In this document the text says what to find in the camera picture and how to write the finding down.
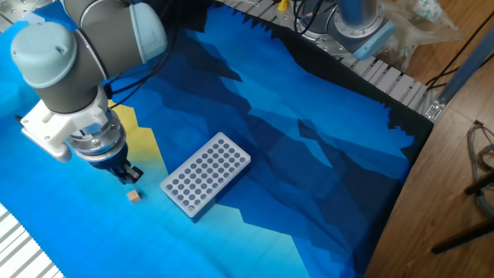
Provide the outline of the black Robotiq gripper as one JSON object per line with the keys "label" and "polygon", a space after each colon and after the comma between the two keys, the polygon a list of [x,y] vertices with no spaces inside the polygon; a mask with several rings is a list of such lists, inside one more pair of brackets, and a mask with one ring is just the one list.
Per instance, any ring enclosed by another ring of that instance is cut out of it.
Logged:
{"label": "black Robotiq gripper", "polygon": [[138,181],[143,175],[142,170],[136,166],[131,166],[127,160],[128,146],[125,144],[116,154],[111,155],[109,158],[105,158],[102,161],[90,161],[90,164],[100,170],[110,170],[111,173],[119,180],[123,185]]}

